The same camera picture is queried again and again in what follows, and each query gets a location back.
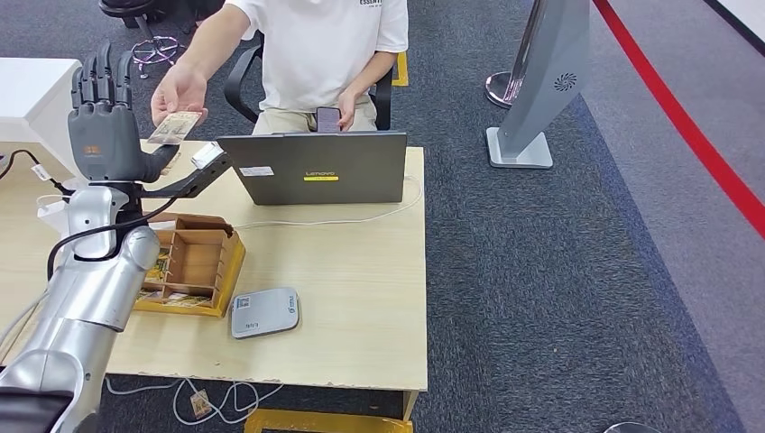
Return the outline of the person's right hand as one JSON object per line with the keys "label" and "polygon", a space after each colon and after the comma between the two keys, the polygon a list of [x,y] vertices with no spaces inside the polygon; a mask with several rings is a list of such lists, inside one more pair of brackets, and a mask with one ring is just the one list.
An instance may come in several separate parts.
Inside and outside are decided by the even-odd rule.
{"label": "person's right hand", "polygon": [[197,125],[208,114],[205,106],[208,77],[200,70],[178,61],[160,81],[151,98],[152,121],[159,126],[164,119],[177,112],[199,114]]}

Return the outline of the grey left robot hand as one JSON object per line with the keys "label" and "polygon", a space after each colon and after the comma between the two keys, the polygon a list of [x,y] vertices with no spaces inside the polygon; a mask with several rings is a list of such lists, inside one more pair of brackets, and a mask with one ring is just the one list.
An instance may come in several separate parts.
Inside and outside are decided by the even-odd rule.
{"label": "grey left robot hand", "polygon": [[89,181],[156,181],[179,151],[164,144],[151,153],[141,147],[133,111],[132,54],[111,61],[105,41],[76,68],[71,79],[69,140],[75,163]]}

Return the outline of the person's left hand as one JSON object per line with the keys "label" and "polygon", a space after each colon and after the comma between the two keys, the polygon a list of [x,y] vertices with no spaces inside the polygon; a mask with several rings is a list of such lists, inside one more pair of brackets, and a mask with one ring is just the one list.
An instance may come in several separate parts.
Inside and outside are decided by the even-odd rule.
{"label": "person's left hand", "polygon": [[355,119],[355,105],[358,93],[352,89],[344,90],[337,100],[337,106],[340,111],[338,126],[341,132],[349,131],[353,126]]}

